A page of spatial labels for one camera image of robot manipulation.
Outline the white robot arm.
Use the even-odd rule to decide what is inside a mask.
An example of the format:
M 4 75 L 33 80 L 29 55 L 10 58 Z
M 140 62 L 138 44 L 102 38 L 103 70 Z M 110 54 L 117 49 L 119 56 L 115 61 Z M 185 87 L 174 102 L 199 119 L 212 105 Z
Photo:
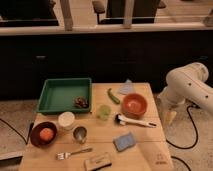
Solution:
M 213 114 L 213 88 L 205 83 L 208 77 L 208 68 L 199 62 L 172 69 L 167 73 L 167 86 L 158 95 L 164 126 L 173 121 L 177 114 L 174 108 L 184 104 L 186 99 Z

